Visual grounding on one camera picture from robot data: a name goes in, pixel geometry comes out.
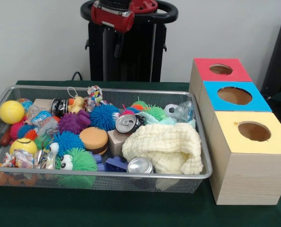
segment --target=green tablecloth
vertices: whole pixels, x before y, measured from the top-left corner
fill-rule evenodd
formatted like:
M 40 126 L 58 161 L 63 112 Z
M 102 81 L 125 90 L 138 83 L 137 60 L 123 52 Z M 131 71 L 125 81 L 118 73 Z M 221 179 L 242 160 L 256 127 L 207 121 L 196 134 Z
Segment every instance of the green tablecloth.
M 187 83 L 19 81 L 42 86 L 187 91 Z M 1 226 L 281 227 L 277 206 L 217 206 L 208 180 L 194 194 L 0 187 Z

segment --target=white wall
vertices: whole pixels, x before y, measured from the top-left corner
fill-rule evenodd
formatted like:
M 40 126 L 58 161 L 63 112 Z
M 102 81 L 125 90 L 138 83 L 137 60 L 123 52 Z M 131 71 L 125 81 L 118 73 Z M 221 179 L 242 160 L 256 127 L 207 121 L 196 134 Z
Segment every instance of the white wall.
M 19 79 L 89 79 L 86 0 L 0 0 L 0 92 Z M 189 82 L 194 57 L 240 58 L 260 87 L 281 24 L 281 0 L 168 0 L 162 81 Z

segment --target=metal mesh tray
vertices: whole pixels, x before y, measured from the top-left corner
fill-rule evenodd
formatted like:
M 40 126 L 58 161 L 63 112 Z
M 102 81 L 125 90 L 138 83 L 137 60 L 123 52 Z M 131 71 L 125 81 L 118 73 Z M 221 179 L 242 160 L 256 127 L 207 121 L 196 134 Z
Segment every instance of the metal mesh tray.
M 76 88 L 80 96 L 87 96 L 87 88 Z M 45 169 L 22 169 L 0 167 L 0 172 L 11 176 L 21 177 L 23 180 L 18 186 L 42 187 L 42 188 L 78 188 L 92 190 L 115 190 L 115 191 L 147 191 L 147 192 L 187 192 L 193 193 L 203 179 L 212 174 L 211 160 L 204 136 L 198 106 L 195 97 L 188 92 L 175 91 L 146 91 L 146 90 L 117 90 L 102 89 L 103 98 L 115 106 L 120 107 L 132 105 L 138 97 L 148 104 L 156 104 L 164 108 L 167 104 L 180 104 L 191 100 L 195 107 L 196 129 L 202 140 L 201 158 L 204 168 L 200 175 L 170 175 L 170 174 L 130 174 L 113 172 L 87 172 L 87 171 L 63 171 Z M 44 86 L 13 86 L 7 88 L 0 96 L 0 105 L 7 100 L 29 98 L 53 99 L 69 98 L 66 87 L 44 87 Z M 8 125 L 0 120 L 0 138 L 6 131 Z M 5 157 L 9 147 L 0 145 L 0 163 Z M 108 150 L 103 156 L 105 161 L 111 157 Z M 71 184 L 63 186 L 59 184 L 62 177 L 71 177 L 72 181 L 81 178 L 93 180 L 91 187 L 82 184 Z

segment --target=white cloth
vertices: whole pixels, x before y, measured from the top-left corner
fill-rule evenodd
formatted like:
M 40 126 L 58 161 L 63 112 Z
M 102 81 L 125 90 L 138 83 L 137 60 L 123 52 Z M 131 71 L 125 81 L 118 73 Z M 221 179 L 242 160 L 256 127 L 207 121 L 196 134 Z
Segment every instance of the white cloth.
M 201 140 L 188 123 L 141 126 L 122 146 L 127 161 L 136 157 L 149 159 L 160 174 L 199 174 Z

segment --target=yellow smiley ball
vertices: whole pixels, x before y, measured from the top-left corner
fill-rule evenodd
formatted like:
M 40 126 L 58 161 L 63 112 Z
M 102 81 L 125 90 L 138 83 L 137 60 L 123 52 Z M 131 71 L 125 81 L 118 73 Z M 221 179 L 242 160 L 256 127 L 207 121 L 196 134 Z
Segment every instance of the yellow smiley ball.
M 37 152 L 36 144 L 31 139 L 27 138 L 21 138 L 14 141 L 10 146 L 10 154 L 13 154 L 15 149 L 23 149 L 28 153 L 32 154 L 33 156 Z
M 0 118 L 6 124 L 15 124 L 23 119 L 25 110 L 17 101 L 6 101 L 0 106 Z

